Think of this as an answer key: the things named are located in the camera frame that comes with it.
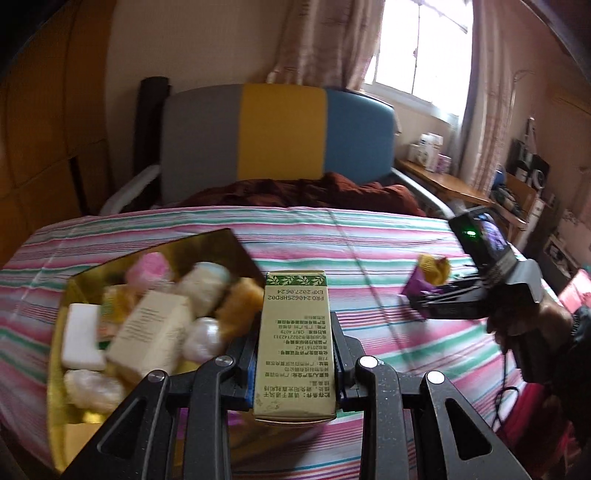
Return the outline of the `person's right hand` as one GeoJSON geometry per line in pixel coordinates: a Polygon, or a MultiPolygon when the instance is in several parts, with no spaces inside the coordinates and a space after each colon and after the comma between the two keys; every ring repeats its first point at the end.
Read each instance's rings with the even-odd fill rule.
{"type": "Polygon", "coordinates": [[[545,366],[569,342],[573,326],[571,313],[548,293],[539,303],[506,306],[487,320],[487,332],[501,349],[517,348],[519,364],[533,368],[545,366]]]}

